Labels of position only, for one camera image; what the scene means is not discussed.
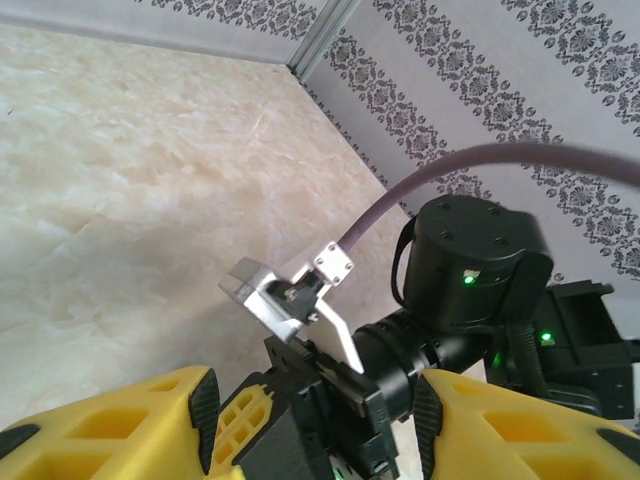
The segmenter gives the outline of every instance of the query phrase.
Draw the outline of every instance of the cable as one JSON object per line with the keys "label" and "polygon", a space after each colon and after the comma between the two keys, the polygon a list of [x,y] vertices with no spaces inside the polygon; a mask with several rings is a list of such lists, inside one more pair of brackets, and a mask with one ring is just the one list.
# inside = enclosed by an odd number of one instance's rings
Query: cable
{"label": "cable", "polygon": [[398,267],[400,266],[400,257],[402,252],[413,241],[413,231],[416,227],[416,217],[410,219],[400,232],[398,243],[396,245],[396,253],[393,254],[393,263],[391,264],[391,294],[398,305],[404,307],[404,298],[398,290]]}
{"label": "cable", "polygon": [[538,398],[551,398],[551,390],[542,373],[531,320],[508,323],[507,336],[509,350],[525,389],[524,393]]}
{"label": "cable", "polygon": [[599,175],[640,188],[640,162],[612,153],[567,145],[499,143],[459,150],[428,163],[380,197],[338,241],[348,252],[387,210],[417,188],[437,177],[459,170],[492,163],[548,165]]}

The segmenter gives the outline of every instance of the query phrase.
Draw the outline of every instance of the screw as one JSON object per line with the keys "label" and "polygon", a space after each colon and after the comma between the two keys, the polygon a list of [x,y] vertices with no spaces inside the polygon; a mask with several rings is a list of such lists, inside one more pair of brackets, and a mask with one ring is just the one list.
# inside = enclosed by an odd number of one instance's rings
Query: screw
{"label": "screw", "polygon": [[298,291],[295,289],[295,287],[287,288],[284,292],[284,298],[286,298],[290,302],[295,300],[297,296],[298,296]]}

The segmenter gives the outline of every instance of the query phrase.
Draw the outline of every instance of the gray wall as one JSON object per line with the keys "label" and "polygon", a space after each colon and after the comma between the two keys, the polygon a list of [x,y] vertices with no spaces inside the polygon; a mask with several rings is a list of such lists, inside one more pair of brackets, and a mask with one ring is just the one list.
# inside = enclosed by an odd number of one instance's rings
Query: gray wall
{"label": "gray wall", "polygon": [[0,0],[0,22],[287,63],[327,0]]}
{"label": "gray wall", "polygon": [[[385,186],[481,143],[573,143],[640,157],[640,3],[363,1],[305,79]],[[476,168],[405,199],[464,192],[543,224],[553,281],[591,278],[640,336],[640,195],[548,168]]]}

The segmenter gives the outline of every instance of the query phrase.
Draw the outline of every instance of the marble floor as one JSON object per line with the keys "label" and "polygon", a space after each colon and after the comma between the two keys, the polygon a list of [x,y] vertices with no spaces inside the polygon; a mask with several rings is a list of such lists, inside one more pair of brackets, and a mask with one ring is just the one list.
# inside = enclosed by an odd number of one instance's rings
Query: marble floor
{"label": "marble floor", "polygon": [[[282,66],[0,38],[0,428],[185,365],[219,365],[223,397],[266,368],[267,332],[218,281],[337,238],[383,193],[358,156]],[[331,298],[352,328],[394,309],[405,221],[353,252]],[[397,434],[415,453],[410,422]]]}

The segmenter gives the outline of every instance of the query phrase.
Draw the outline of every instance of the black plastic part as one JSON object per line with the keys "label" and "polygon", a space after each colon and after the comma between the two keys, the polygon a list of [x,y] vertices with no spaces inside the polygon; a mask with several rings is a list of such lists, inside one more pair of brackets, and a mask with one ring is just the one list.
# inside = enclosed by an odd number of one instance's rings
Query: black plastic part
{"label": "black plastic part", "polygon": [[24,442],[40,431],[40,426],[34,423],[20,425],[0,432],[0,460],[13,452]]}
{"label": "black plastic part", "polygon": [[413,409],[422,474],[429,480],[436,468],[435,442],[442,431],[444,413],[438,393],[422,376],[416,382]]}
{"label": "black plastic part", "polygon": [[205,475],[211,469],[211,457],[216,438],[218,416],[220,414],[220,391],[213,369],[202,377],[198,386],[189,395],[189,416],[191,426],[198,430],[198,458]]}
{"label": "black plastic part", "polygon": [[553,382],[549,382],[547,385],[551,397],[546,400],[596,417],[602,416],[600,400],[588,388]]}
{"label": "black plastic part", "polygon": [[380,388],[392,421],[412,412],[413,387],[425,368],[462,373],[482,359],[489,337],[430,331],[419,317],[399,310],[360,327],[353,341],[365,375]]}
{"label": "black plastic part", "polygon": [[[523,254],[547,250],[528,213],[473,197],[439,197],[416,216],[404,305],[434,331],[487,333],[502,322],[498,315]],[[465,272],[479,274],[466,284]],[[534,306],[537,300],[531,299]]]}
{"label": "black plastic part", "polygon": [[292,318],[298,318],[300,321],[308,323],[308,317],[315,310],[318,292],[323,285],[323,281],[314,272],[309,272],[295,285],[279,280],[275,281],[269,285],[267,293]]}
{"label": "black plastic part", "polygon": [[268,424],[233,460],[245,476],[326,480],[334,476],[333,454],[364,479],[397,478],[398,451],[378,385],[311,342],[271,337],[265,345],[273,368],[245,384],[266,384],[274,404]]}
{"label": "black plastic part", "polygon": [[609,419],[633,418],[633,363],[638,341],[623,340],[602,303],[607,285],[582,281],[550,287],[543,295],[534,326],[553,335],[539,345],[540,362],[549,382],[580,386],[600,400]]}
{"label": "black plastic part", "polygon": [[329,403],[323,381],[312,368],[313,352],[300,348],[297,339],[285,345],[271,337],[265,345],[273,367],[250,375],[230,398],[249,385],[266,385],[272,393],[271,414],[232,463],[240,465],[248,479],[333,478]]}
{"label": "black plastic part", "polygon": [[598,429],[598,435],[629,460],[640,466],[640,438],[608,428]]}

